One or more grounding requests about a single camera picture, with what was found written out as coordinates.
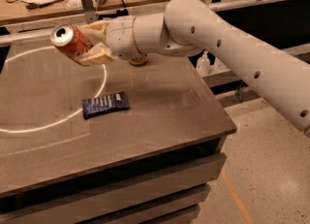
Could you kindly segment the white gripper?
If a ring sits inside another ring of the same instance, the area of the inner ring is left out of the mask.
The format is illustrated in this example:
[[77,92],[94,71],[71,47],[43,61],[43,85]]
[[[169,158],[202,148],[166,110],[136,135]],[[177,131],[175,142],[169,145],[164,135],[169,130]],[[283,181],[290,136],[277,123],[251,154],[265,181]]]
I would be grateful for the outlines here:
[[108,64],[113,61],[113,54],[124,60],[141,57],[134,39],[134,21],[133,17],[118,17],[110,22],[97,20],[82,25],[79,30],[85,37],[106,42],[107,47],[99,43],[79,55],[77,62],[82,66]]

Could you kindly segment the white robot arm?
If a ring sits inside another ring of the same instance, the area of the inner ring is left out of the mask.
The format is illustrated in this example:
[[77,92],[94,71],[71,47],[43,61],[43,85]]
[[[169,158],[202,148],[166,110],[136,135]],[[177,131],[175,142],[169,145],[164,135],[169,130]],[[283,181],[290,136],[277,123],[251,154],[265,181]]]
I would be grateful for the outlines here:
[[200,0],[170,0],[161,13],[98,20],[81,27],[99,44],[81,55],[83,65],[148,53],[188,55],[202,49],[218,57],[304,134],[310,132],[310,67],[230,25]]

